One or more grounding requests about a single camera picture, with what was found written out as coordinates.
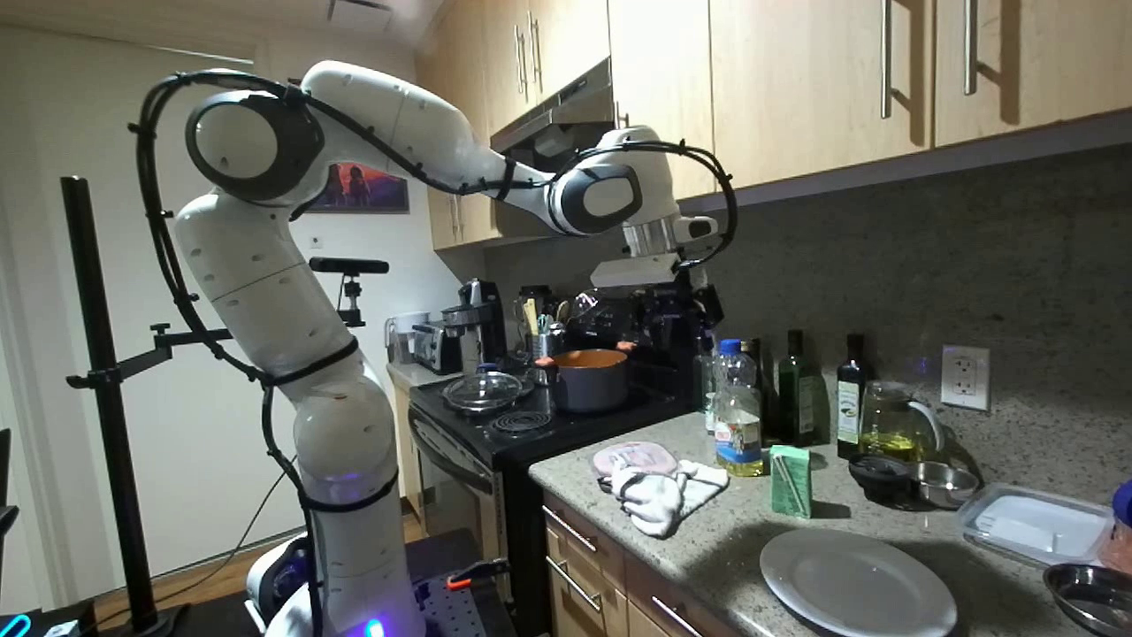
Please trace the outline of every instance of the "jar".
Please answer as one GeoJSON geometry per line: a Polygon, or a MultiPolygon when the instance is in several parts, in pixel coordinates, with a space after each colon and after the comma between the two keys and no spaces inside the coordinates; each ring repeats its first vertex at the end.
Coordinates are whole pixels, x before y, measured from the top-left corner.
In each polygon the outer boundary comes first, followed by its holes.
{"type": "Polygon", "coordinates": [[[1113,514],[1113,523],[1102,538],[1096,556],[1102,556],[1104,565],[1120,571],[1126,578],[1132,578],[1132,482],[1126,482],[1111,495],[1111,514],[1113,514]]]}
{"type": "Polygon", "coordinates": [[[914,398],[902,383],[869,383],[865,392],[865,453],[927,460],[944,448],[944,434],[927,403],[914,398]]]}

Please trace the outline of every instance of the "glass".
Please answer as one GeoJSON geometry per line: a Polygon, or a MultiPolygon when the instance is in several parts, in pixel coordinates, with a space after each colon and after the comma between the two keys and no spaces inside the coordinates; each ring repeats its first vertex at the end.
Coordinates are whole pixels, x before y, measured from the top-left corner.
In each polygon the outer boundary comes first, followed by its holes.
{"type": "Polygon", "coordinates": [[[865,392],[861,448],[916,464],[939,456],[944,448],[944,434],[932,408],[914,398],[902,383],[874,383],[865,392]]]}

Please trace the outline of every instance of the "backsplash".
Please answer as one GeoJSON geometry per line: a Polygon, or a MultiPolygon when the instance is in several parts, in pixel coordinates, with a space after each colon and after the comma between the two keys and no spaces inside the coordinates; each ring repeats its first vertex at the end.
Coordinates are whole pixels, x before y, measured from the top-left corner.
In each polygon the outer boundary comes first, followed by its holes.
{"type": "MultiPolygon", "coordinates": [[[[720,331],[786,349],[803,329],[828,377],[847,331],[883,377],[939,403],[944,343],[992,345],[992,415],[942,408],[986,482],[1094,502],[1132,477],[1132,148],[949,173],[742,208],[711,262],[720,331]]],[[[619,232],[500,247],[500,291],[582,291],[619,232]]]]}

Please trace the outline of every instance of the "blue light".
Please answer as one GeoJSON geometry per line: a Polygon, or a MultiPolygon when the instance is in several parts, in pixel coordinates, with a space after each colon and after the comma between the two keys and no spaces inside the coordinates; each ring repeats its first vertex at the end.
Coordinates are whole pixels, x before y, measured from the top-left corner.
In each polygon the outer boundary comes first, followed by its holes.
{"type": "Polygon", "coordinates": [[[386,637],[381,619],[368,619],[368,624],[363,624],[363,637],[386,637]]]}

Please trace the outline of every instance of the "black stand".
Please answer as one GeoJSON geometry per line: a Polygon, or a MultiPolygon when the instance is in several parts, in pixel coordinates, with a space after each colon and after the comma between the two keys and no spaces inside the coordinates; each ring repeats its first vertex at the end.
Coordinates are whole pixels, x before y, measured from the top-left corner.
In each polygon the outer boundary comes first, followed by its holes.
{"type": "Polygon", "coordinates": [[[133,460],[129,440],[129,417],[122,403],[122,383],[137,374],[170,358],[170,349],[149,349],[130,359],[116,359],[112,355],[112,329],[108,310],[103,291],[103,265],[100,265],[100,237],[91,220],[91,198],[80,177],[63,177],[63,204],[69,204],[69,231],[72,231],[72,256],[73,256],[73,280],[77,300],[84,318],[84,338],[91,355],[91,372],[84,377],[69,377],[73,388],[97,388],[100,420],[103,420],[103,453],[110,469],[110,495],[112,495],[112,519],[116,519],[116,546],[122,562],[129,574],[129,598],[130,598],[130,633],[161,637],[178,631],[178,614],[161,614],[149,584],[149,559],[146,559],[146,533],[142,533],[142,509],[133,488],[133,460]]]}

